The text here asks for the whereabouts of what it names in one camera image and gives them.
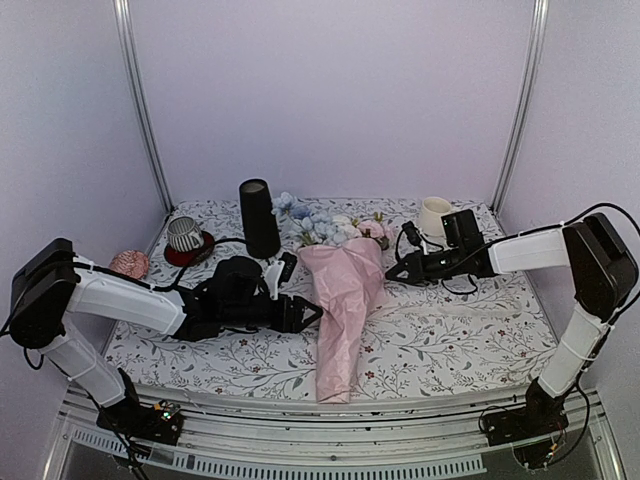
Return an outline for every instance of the pink ball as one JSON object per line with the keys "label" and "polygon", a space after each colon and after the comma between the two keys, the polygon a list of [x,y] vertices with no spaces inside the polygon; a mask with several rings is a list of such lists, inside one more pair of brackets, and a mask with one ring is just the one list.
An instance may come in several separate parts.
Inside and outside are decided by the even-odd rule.
{"label": "pink ball", "polygon": [[114,272],[140,280],[149,271],[149,257],[136,250],[125,250],[113,257],[109,268]]}

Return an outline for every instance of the flower bouquet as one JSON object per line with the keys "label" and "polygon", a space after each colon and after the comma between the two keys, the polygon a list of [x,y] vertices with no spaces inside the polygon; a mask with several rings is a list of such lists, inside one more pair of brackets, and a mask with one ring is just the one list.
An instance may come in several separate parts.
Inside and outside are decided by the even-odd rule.
{"label": "flower bouquet", "polygon": [[381,249],[389,247],[392,232],[382,225],[382,214],[361,221],[313,213],[286,192],[273,206],[281,223],[290,227],[298,256],[313,276],[315,302],[325,311],[318,337],[316,399],[348,403],[366,317],[385,300]]}

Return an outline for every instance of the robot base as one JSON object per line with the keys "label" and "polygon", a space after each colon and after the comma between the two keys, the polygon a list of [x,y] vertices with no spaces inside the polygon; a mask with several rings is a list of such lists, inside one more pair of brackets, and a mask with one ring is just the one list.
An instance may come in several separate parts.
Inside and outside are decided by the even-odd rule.
{"label": "robot base", "polygon": [[134,428],[114,424],[113,421],[106,417],[104,412],[98,415],[96,425],[105,430],[116,430],[127,437],[131,436],[149,440],[150,442],[164,443],[165,445],[178,444],[178,438],[180,438],[182,424],[184,423],[182,415],[177,413],[169,420],[166,420],[163,418],[161,411],[154,410],[152,407],[140,407],[139,413],[140,417],[135,422]]}
{"label": "robot base", "polygon": [[562,412],[549,412],[543,421],[532,422],[526,407],[500,411],[482,417],[482,428],[489,445],[503,445],[564,430],[569,426],[567,416]]}

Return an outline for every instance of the white cup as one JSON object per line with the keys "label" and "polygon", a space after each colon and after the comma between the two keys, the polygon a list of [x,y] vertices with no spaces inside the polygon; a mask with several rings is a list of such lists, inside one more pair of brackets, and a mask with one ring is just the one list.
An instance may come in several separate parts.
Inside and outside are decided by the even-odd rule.
{"label": "white cup", "polygon": [[430,237],[444,237],[442,217],[453,212],[453,207],[444,198],[428,197],[422,201],[418,226]]}

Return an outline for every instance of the white patterned mat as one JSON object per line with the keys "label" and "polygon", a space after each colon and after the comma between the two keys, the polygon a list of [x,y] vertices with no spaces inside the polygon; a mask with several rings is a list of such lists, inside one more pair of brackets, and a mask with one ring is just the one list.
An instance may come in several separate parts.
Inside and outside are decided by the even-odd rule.
{"label": "white patterned mat", "polygon": [[[416,200],[306,200],[312,209],[370,218],[383,212],[396,232],[417,220]],[[484,204],[471,208],[486,239],[501,235]],[[195,218],[216,238],[242,236],[237,202],[184,202],[174,216]],[[384,252],[385,269],[395,262],[393,246]],[[163,257],[163,234],[151,256],[147,281],[171,283],[178,268]],[[291,245],[283,238],[284,248]],[[410,251],[403,242],[401,253]],[[195,286],[213,274],[218,260],[246,255],[244,246],[225,244],[190,269],[183,285]],[[531,287],[522,274],[477,282],[478,292],[455,296],[441,286],[387,283],[388,303],[366,323],[352,401],[451,395],[525,384],[538,375],[555,350],[555,341]],[[465,290],[465,280],[449,287]],[[312,298],[312,280],[296,268],[284,292]],[[197,343],[179,342],[151,330],[120,322],[106,352],[135,382],[220,395],[315,401],[317,327],[302,334],[262,330],[253,335],[225,332]]]}

